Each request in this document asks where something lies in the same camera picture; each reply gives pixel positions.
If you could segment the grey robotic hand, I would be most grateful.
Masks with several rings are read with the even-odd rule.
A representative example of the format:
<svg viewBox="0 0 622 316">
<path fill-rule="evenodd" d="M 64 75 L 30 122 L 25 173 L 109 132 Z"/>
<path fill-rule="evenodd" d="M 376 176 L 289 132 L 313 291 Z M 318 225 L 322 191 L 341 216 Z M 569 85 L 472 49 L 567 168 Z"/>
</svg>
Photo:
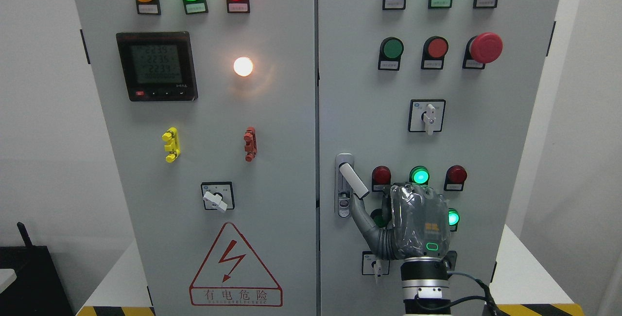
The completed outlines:
<svg viewBox="0 0 622 316">
<path fill-rule="evenodd" d="M 351 216 L 376 258 L 443 259 L 449 251 L 449 208 L 433 188 L 396 183 L 386 190 L 391 201 L 389 225 L 380 228 L 362 199 L 354 199 Z"/>
</svg>

